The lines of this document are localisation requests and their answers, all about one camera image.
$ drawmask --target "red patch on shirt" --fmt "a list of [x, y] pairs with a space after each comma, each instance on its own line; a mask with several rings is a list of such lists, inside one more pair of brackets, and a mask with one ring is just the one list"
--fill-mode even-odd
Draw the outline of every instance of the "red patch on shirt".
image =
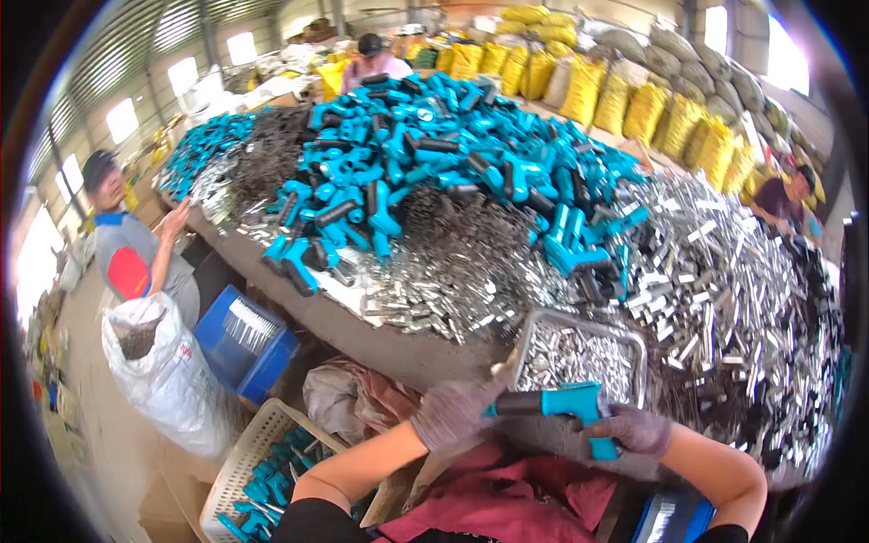
[[109, 281], [127, 300], [141, 298], [151, 288], [148, 265], [132, 247], [120, 248], [109, 262]]

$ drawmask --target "man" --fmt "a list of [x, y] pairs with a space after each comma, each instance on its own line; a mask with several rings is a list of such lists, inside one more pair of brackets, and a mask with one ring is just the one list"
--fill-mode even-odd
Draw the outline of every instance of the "man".
[[816, 182], [814, 171], [805, 164], [797, 168], [789, 183], [774, 177], [754, 195], [752, 211], [782, 234], [806, 235], [817, 241], [821, 237], [818, 219], [803, 206], [803, 200], [814, 192]]
[[403, 79], [414, 73], [408, 63], [395, 58], [383, 50], [383, 40], [376, 34], [366, 34], [359, 38], [360, 56], [344, 69], [341, 94], [346, 95], [362, 86], [362, 79], [376, 74], [387, 73], [392, 79]]
[[152, 232], [122, 209], [124, 183], [111, 153], [91, 155], [82, 177], [94, 208], [96, 264], [105, 283], [123, 301], [165, 292], [178, 305], [184, 327], [192, 330], [199, 320], [199, 286], [193, 268], [172, 250], [187, 221], [187, 201]]

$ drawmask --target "blue collar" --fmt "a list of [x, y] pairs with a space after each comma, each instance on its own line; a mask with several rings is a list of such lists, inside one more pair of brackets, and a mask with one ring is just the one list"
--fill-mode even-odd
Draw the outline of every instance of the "blue collar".
[[129, 215], [129, 213], [127, 211], [100, 213], [99, 215], [94, 215], [94, 224], [96, 226], [121, 226], [121, 221], [123, 221], [124, 215]]

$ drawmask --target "gray shirt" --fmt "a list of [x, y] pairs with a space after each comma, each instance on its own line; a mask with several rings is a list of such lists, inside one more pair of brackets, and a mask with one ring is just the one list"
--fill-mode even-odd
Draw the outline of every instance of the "gray shirt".
[[[105, 283], [123, 301], [148, 295], [160, 239], [125, 211], [95, 215], [94, 223], [96, 265]], [[163, 292], [178, 304], [184, 326], [192, 330], [199, 320], [199, 287], [193, 267], [175, 252], [169, 258]]]

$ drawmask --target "hand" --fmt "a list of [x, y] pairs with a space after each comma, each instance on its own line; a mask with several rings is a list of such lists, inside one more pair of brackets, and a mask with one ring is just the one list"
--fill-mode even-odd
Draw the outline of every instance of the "hand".
[[491, 381], [445, 381], [426, 392], [410, 417], [422, 444], [435, 451], [477, 435], [485, 426], [483, 411], [507, 388], [511, 375], [501, 371]]
[[583, 430], [586, 437], [612, 437], [631, 453], [647, 454], [656, 460], [670, 448], [673, 423], [668, 418], [624, 404], [610, 408], [613, 416]]

